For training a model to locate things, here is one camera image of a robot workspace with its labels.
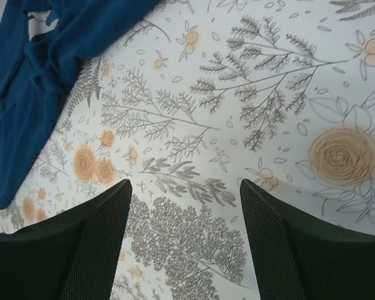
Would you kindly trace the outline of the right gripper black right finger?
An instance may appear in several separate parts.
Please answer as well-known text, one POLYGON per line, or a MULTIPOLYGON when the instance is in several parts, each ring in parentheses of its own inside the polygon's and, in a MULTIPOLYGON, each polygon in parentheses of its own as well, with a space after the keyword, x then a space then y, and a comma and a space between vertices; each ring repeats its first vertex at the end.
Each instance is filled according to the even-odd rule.
POLYGON ((375 236, 322 221, 252 181, 242 213, 261 299, 375 299, 375 236))

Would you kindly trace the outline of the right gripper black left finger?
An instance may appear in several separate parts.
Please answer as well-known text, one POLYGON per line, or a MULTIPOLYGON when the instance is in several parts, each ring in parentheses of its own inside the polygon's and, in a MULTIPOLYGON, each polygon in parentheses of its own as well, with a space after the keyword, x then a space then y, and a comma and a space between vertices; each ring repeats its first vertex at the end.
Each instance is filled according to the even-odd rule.
POLYGON ((0 233, 0 299, 109 299, 131 197, 124 179, 54 217, 0 233))

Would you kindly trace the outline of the blue t shirt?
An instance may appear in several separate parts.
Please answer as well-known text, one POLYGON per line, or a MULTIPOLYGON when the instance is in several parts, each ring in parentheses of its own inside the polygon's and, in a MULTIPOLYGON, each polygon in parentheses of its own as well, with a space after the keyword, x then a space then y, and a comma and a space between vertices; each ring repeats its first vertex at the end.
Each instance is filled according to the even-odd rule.
POLYGON ((0 22, 0 210, 49 139, 85 59, 100 55, 154 1, 8 1, 0 22))

